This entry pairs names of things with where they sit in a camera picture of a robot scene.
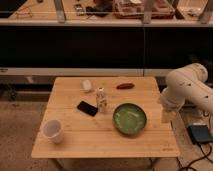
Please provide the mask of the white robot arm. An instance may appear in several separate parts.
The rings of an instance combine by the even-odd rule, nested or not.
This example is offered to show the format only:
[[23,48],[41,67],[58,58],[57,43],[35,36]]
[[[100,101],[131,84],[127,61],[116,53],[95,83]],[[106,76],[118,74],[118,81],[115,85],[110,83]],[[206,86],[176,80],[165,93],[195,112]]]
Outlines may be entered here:
[[205,84],[207,79],[208,71],[199,63],[169,72],[165,78],[167,87],[159,96],[163,107],[161,122],[169,123],[186,100],[213,115],[213,89]]

